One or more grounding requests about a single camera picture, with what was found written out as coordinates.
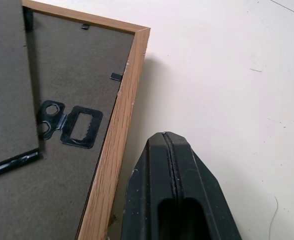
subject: white surface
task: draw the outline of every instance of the white surface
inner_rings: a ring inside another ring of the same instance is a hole
[[[42,2],[151,27],[118,220],[146,140],[171,131],[218,179],[243,240],[268,239],[275,197],[270,239],[294,240],[293,12],[270,0]],[[294,10],[294,0],[277,2]],[[120,229],[112,226],[111,240]]]

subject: wooden frame edge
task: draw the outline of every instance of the wooden frame edge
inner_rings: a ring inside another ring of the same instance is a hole
[[[77,237],[77,240],[105,240],[150,28],[33,0],[22,0],[22,4],[43,14],[134,35]]]

